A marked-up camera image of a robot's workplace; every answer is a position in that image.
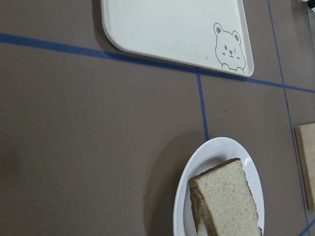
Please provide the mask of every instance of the bear face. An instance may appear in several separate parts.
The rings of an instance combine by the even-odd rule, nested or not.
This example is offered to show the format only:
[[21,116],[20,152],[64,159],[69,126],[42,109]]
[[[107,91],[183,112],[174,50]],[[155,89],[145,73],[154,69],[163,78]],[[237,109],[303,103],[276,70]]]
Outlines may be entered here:
[[219,23],[214,24],[214,31],[217,36],[216,56],[221,68],[244,72],[246,63],[238,32],[224,31]]

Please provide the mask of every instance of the cutting board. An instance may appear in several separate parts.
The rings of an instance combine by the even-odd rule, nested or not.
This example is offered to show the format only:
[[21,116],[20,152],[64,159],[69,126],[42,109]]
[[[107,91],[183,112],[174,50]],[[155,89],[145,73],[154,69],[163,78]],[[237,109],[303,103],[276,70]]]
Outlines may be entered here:
[[315,209],[315,123],[294,127],[308,208]]

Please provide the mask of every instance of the sandwich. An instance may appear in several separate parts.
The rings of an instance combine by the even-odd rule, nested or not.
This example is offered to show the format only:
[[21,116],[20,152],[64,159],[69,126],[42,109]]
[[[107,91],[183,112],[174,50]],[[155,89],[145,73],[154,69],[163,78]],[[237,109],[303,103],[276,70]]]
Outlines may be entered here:
[[239,158],[189,179],[198,236],[262,236],[255,201]]

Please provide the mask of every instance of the bread slice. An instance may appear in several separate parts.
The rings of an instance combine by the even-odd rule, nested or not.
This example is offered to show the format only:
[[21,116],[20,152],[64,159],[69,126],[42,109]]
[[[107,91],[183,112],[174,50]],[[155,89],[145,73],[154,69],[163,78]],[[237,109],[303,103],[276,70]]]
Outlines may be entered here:
[[229,159],[189,179],[198,236],[261,236],[256,204],[239,158]]

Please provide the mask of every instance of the blue tape line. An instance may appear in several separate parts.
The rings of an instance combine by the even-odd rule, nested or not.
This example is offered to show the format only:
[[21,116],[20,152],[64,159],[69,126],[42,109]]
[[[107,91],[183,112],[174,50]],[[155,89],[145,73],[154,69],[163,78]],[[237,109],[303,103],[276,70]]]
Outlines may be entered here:
[[257,80],[253,78],[225,74],[222,72],[200,69],[198,67],[189,67],[186,65],[177,65],[177,64],[171,64],[171,63],[161,62],[161,61],[156,61],[156,60],[137,58],[133,56],[109,53],[109,52],[100,51],[96,49],[77,47],[77,46],[72,46],[68,44],[55,43],[55,42],[16,36],[16,35],[11,35],[11,34],[6,34],[6,33],[0,33],[0,42],[13,44],[13,45],[52,50],[52,51],[57,51],[57,52],[78,54],[78,55],[95,57],[95,58],[110,59],[110,60],[117,60],[117,61],[147,65],[147,66],[154,66],[154,67],[159,67],[159,68],[164,68],[164,69],[177,70],[177,71],[182,71],[182,72],[249,82],[249,83],[272,86],[272,87],[277,87],[277,88],[286,88],[290,90],[298,90],[298,91],[303,91],[303,92],[315,93],[315,90],[311,90],[311,89],[298,88],[298,87],[287,86],[287,85],[263,81],[263,80]]
[[203,130],[204,130],[204,134],[205,134],[205,140],[208,141],[209,140],[209,133],[208,133],[208,125],[207,125],[207,116],[206,116],[205,102],[203,99],[202,82],[201,82],[200,74],[197,74],[197,81],[198,81],[198,89],[199,89],[199,98],[200,98]]
[[276,46],[280,75],[281,75],[281,80],[282,80],[282,84],[283,84],[285,105],[286,105],[286,110],[287,110],[287,114],[288,114],[288,118],[289,118],[290,131],[291,131],[292,142],[293,142],[293,147],[294,147],[294,154],[295,154],[295,161],[296,161],[297,169],[298,169],[300,189],[301,189],[301,195],[302,195],[302,201],[303,201],[304,217],[305,217],[306,225],[308,225],[309,223],[308,223],[308,217],[307,217],[307,212],[306,212],[306,200],[305,200],[305,191],[304,191],[304,185],[303,185],[303,180],[302,180],[301,166],[300,166],[299,156],[298,156],[297,148],[296,148],[295,135],[294,135],[294,131],[293,131],[292,119],[291,119],[291,114],[290,114],[290,107],[289,107],[289,103],[288,103],[287,95],[286,95],[286,88],[293,89],[296,87],[286,86],[284,83],[284,75],[283,75],[282,64],[281,64],[281,60],[280,60],[280,53],[279,53],[278,42],[277,42],[277,37],[276,37],[276,32],[275,32],[274,20],[273,20],[273,16],[272,16],[272,12],[271,12],[271,7],[270,7],[270,0],[267,0],[267,2],[268,2],[268,9],[269,9],[269,15],[270,15],[270,20],[271,20],[272,32],[274,35],[274,41],[275,41],[275,46]]
[[315,219],[311,221],[311,223],[299,234],[299,236],[303,236],[306,232],[309,232],[314,223]]

